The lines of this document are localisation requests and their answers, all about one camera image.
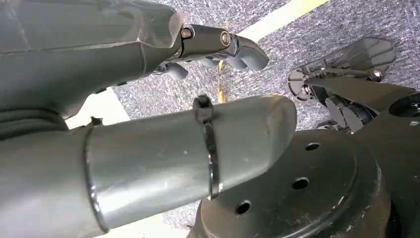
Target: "gray cylindrical tube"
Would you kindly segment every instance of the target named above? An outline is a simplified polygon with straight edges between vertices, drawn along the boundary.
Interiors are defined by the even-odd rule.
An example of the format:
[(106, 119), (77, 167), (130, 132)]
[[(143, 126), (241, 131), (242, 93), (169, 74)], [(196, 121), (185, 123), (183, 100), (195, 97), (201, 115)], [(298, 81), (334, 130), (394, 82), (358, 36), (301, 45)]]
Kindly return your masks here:
[(228, 59), (226, 60), (232, 67), (234, 67), (235, 69), (245, 69), (247, 68), (247, 64), (245, 64), (241, 59)]
[(86, 183), (83, 147), (87, 132), (86, 128), (43, 132), (1, 141), (2, 237), (103, 234)]
[[(293, 103), (262, 96), (216, 105), (221, 190), (267, 171), (296, 127)], [(209, 194), (209, 158), (193, 111), (93, 129), (89, 174), (105, 224), (116, 228)]]
[(167, 74), (175, 80), (182, 80), (187, 77), (188, 71), (177, 63), (168, 63)]
[(220, 61), (218, 60), (211, 60), (208, 58), (202, 58), (199, 59), (198, 62), (200, 62), (202, 65), (209, 67), (209, 68), (216, 68)]

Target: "floor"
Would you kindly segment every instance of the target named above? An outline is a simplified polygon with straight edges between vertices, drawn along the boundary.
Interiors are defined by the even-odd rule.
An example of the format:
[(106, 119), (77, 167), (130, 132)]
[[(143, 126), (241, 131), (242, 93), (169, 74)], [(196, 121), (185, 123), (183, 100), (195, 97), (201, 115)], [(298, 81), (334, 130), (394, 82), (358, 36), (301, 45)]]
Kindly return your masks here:
[[(186, 22), (224, 27), (238, 33), (287, 0), (158, 0), (184, 12)], [(307, 62), (332, 53), (363, 37), (391, 40), (398, 48), (397, 61), (387, 71), (386, 82), (420, 89), (420, 2), (418, 0), (330, 0), (305, 16), (259, 41), (270, 58), (261, 72), (225, 67), (222, 84), (226, 99), (280, 94), (291, 97), (288, 73)], [(187, 110), (193, 98), (208, 94), (217, 101), (214, 69), (198, 63), (184, 64), (189, 76), (177, 81), (151, 76), (114, 88), (131, 119)], [(327, 118), (316, 103), (296, 102), (298, 130), (311, 129)], [(163, 213), (174, 228), (194, 223), (197, 203)]]

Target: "hole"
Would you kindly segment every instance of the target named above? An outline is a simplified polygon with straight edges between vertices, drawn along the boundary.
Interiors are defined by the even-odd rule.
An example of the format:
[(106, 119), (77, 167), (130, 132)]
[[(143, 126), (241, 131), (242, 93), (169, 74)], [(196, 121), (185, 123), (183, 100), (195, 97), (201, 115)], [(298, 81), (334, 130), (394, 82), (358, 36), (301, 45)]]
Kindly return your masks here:
[(309, 185), (309, 179), (303, 177), (303, 178), (297, 178), (296, 181), (293, 183), (292, 187), (296, 190), (304, 189)]
[(416, 125), (418, 125), (418, 124), (420, 124), (420, 122), (418, 122), (418, 121), (412, 121), (412, 122), (410, 122), (410, 126), (416, 126)]
[(312, 151), (318, 149), (320, 146), (319, 143), (309, 143), (308, 146), (305, 148), (307, 151)]
[(242, 215), (242, 214), (248, 212), (248, 210), (249, 210), (250, 207), (251, 207), (251, 204), (250, 204), (249, 201), (243, 201), (241, 203), (241, 205), (239, 205), (236, 208), (236, 213), (238, 213), (239, 215)]

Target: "robotic arm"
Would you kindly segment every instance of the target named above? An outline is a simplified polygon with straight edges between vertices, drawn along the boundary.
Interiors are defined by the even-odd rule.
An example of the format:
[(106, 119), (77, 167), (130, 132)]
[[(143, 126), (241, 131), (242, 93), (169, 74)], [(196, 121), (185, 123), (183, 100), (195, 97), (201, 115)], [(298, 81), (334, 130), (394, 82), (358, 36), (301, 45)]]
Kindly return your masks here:
[(11, 1), (0, 10), (4, 237), (88, 238), (215, 198), (267, 171), (293, 136), (295, 107), (281, 96), (214, 107), (201, 96), (191, 111), (68, 130), (64, 119), (107, 87), (152, 73), (182, 78), (181, 61), (260, 70), (268, 58), (224, 29), (179, 24), (160, 4)]

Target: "black zip tie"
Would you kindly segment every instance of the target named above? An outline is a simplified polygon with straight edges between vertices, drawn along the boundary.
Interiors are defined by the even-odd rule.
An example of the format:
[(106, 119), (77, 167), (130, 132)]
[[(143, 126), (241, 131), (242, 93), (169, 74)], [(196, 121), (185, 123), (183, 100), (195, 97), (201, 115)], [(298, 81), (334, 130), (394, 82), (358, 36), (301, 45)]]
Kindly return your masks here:
[(216, 198), (219, 193), (219, 162), (217, 156), (216, 139), (214, 137), (213, 104), (207, 95), (199, 95), (193, 102), (194, 115), (197, 122), (203, 127), (204, 139), (209, 157), (210, 195), (209, 200)]

